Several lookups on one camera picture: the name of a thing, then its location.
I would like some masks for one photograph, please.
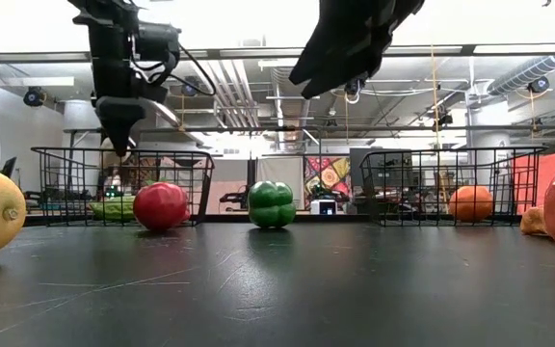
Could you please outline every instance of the black table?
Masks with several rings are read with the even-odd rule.
[[[555,244],[508,227],[26,228],[0,346],[554,346]]]

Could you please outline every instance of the painting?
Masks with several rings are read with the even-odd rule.
[[[348,157],[334,156],[323,157],[320,160],[317,156],[307,156],[305,158],[305,207],[309,207],[311,189],[322,180],[323,187],[333,191],[351,195],[351,162]]]

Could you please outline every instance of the black wire basket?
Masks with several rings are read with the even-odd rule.
[[[359,166],[367,213],[383,227],[519,224],[520,215],[536,205],[543,150],[545,147],[372,151]],[[465,195],[460,190],[452,200],[467,186],[470,188],[464,189],[474,192],[472,198],[459,199]],[[467,204],[472,218],[464,218],[463,210],[462,215],[456,212]],[[475,218],[475,213],[486,209],[485,218]]]
[[[132,149],[119,158],[111,149],[34,147],[40,155],[38,213],[49,226],[139,226],[132,203],[139,190],[157,181],[174,183],[188,197],[190,220],[206,214],[211,174],[208,153]]]

